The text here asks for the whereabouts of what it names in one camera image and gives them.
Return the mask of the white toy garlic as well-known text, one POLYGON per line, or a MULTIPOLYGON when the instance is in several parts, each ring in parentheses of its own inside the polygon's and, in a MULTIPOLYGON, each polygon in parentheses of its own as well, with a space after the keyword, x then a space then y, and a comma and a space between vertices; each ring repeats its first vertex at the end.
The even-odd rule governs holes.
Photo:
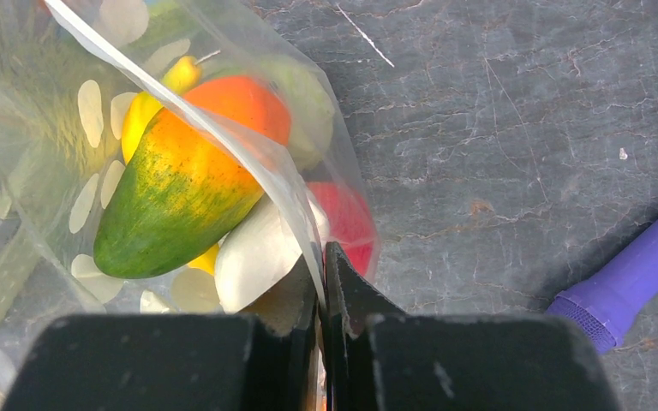
POLYGON ((225 238, 215 263, 215 285, 225 313, 237 313, 284 278, 302 255, 288 223, 263 197, 225 238))

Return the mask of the green orange toy mango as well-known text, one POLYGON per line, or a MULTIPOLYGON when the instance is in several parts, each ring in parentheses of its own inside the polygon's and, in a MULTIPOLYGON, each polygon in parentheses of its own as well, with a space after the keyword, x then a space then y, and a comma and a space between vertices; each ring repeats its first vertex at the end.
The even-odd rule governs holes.
POLYGON ((234 158, 162 109, 102 214, 95 265, 121 279, 164 275, 215 245, 263 193, 234 158))

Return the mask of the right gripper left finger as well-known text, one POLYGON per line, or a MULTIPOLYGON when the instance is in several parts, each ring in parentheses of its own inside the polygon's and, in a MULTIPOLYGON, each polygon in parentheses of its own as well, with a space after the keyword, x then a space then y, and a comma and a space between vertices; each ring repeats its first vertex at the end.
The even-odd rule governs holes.
POLYGON ((74 314, 36 339, 5 410, 312 410, 314 285, 303 260, 234 314, 74 314))

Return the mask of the yellow toy banana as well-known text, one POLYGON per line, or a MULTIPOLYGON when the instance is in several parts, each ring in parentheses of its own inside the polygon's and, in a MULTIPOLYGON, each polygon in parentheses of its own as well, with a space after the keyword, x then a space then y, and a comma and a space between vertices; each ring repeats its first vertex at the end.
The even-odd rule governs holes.
MULTIPOLYGON (((201 64, 217 52, 204 57, 183 56, 166 71, 161 83, 177 94, 182 94, 194 87, 202 76, 201 64)), ((135 154, 147 124, 163 109, 163 105, 149 92, 140 92, 132 100, 122 127, 122 155, 128 164, 135 154)), ((200 269, 211 275, 215 272, 215 263, 219 245, 207 249, 202 255, 188 263, 189 268, 200 269)))

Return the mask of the red toy apple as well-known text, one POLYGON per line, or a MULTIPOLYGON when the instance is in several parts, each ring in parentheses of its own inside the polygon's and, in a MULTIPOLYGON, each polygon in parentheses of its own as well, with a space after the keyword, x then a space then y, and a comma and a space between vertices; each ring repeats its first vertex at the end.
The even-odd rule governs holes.
POLYGON ((366 200, 353 188, 336 182, 308 182, 328 218, 330 241, 337 242, 356 271, 375 278, 380 238, 366 200))

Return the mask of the clear polka dot zip bag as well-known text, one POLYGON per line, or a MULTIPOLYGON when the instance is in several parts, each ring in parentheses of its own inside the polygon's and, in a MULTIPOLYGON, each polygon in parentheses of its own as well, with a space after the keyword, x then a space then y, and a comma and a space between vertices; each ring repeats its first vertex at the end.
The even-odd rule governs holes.
POLYGON ((0 1, 0 408, 75 316, 325 302, 380 239, 326 73, 238 1, 0 1))

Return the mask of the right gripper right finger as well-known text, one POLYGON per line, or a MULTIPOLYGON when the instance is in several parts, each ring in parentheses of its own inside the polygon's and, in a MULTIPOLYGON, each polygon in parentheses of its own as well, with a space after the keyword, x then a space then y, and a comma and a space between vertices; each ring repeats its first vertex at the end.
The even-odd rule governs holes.
POLYGON ((617 410, 590 340, 540 313, 411 315, 325 248, 331 410, 617 410))

